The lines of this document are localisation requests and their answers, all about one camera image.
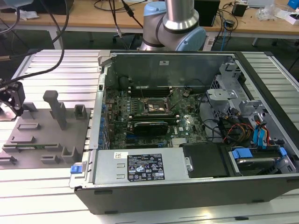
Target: aluminum extrusion table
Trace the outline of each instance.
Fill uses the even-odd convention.
[[[298,127],[298,83],[294,82],[274,57],[264,53],[246,52],[244,55],[273,95],[281,99],[282,107]],[[99,76],[97,56],[98,50],[67,50],[58,69],[23,81],[26,101],[33,101],[37,108],[47,108],[49,105],[42,98],[44,91],[57,90],[58,100],[64,101],[65,107],[73,107],[80,103],[93,108]],[[25,58],[14,77],[23,75],[24,72],[49,68],[59,57],[59,50],[44,50],[35,56],[29,56]],[[0,147],[9,137],[14,125],[15,122],[0,123]],[[85,149],[88,148],[89,134],[88,131]],[[69,177],[69,168],[0,170],[0,223],[288,224],[297,223],[299,220],[299,189],[268,203],[95,216],[69,188]],[[247,217],[249,220],[237,221],[236,217]]]

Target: wooden table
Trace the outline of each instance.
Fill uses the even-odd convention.
[[[222,6],[231,0],[221,0]],[[94,0],[75,0],[71,9],[69,25],[67,31],[85,31],[85,32],[116,32],[114,21],[110,12],[100,11],[93,7]],[[288,0],[276,0],[282,9],[287,6]],[[137,4],[132,6],[135,17],[143,24],[143,9],[145,4]],[[103,7],[109,9],[108,3],[105,2]],[[117,3],[116,7],[122,7],[121,3]],[[227,11],[231,12],[232,7],[228,7]],[[238,37],[255,37],[255,38],[279,38],[279,39],[299,39],[299,26],[293,26],[290,23],[278,19],[275,21],[259,21],[256,18],[257,9],[247,9],[243,17],[238,17],[239,25],[237,29],[232,32],[232,36]],[[47,30],[52,39],[57,35],[57,29],[48,14],[39,14],[40,18],[28,21],[20,21],[17,29],[31,29],[31,30]],[[123,33],[142,33],[139,25],[130,18],[127,13],[117,13],[117,23]],[[14,14],[0,13],[0,17],[9,24],[15,21]],[[224,13],[226,19],[231,18],[229,14]],[[65,16],[55,15],[55,18],[60,26],[64,25]],[[213,27],[205,27],[207,39],[204,50],[211,50],[214,38],[217,36],[221,28],[220,18],[216,17]],[[60,43],[54,44],[56,49],[60,49]]]

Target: warning label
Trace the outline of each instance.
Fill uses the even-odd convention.
[[[128,155],[128,180],[165,180],[162,154]]]

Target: blue tab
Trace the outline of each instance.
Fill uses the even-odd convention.
[[[253,143],[257,144],[258,125],[255,127],[253,132]]]
[[[234,151],[232,151],[232,154],[235,159],[253,157],[249,148],[236,148]]]
[[[282,156],[287,155],[285,148],[281,147],[279,150]]]
[[[71,166],[71,174],[81,174],[82,166]]]
[[[257,145],[261,146],[263,149],[266,149],[266,146],[263,145],[263,137],[265,133],[266,133],[265,130],[261,129],[260,136],[258,137],[258,142],[257,142]]]

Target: black cover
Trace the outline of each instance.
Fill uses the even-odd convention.
[[[199,13],[199,25],[212,27],[219,8],[220,0],[195,0],[194,9]]]

